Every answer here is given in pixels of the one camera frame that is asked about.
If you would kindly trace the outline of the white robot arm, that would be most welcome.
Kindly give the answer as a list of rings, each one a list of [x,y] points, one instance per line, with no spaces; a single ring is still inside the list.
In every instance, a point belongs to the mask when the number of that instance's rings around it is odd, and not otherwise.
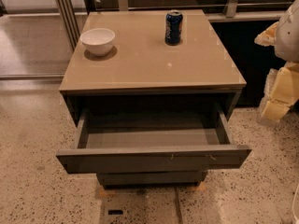
[[[277,57],[286,63],[271,68],[264,85],[264,97],[258,108],[258,122],[274,125],[299,100],[299,0],[295,0],[279,21],[256,36],[260,46],[273,46]]]

